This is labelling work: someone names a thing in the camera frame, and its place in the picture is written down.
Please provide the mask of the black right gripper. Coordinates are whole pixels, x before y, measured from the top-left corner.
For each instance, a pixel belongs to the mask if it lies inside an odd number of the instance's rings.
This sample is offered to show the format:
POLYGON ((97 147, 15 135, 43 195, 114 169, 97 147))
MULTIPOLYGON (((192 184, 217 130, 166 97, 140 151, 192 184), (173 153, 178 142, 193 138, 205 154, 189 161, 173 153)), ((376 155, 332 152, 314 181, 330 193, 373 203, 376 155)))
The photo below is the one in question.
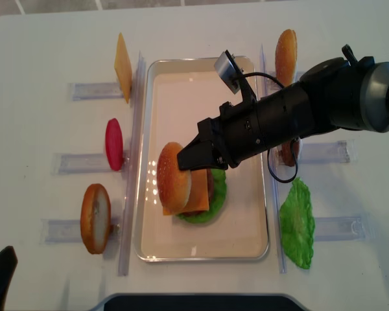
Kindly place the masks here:
POLYGON ((200 121, 198 135, 178 152, 178 168, 227 170, 311 130, 309 97, 294 84, 231 117, 200 121))

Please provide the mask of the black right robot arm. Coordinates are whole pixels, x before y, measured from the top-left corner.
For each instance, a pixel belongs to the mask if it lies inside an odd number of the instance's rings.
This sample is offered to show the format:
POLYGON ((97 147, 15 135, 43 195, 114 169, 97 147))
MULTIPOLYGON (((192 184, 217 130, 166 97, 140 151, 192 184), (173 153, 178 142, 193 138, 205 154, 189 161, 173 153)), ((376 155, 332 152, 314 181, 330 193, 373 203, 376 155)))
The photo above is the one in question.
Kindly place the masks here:
POLYGON ((388 132, 389 62, 371 56, 322 62, 298 82, 242 112, 224 112, 213 124, 217 129, 196 152, 198 168, 235 168, 289 140, 339 128, 388 132))

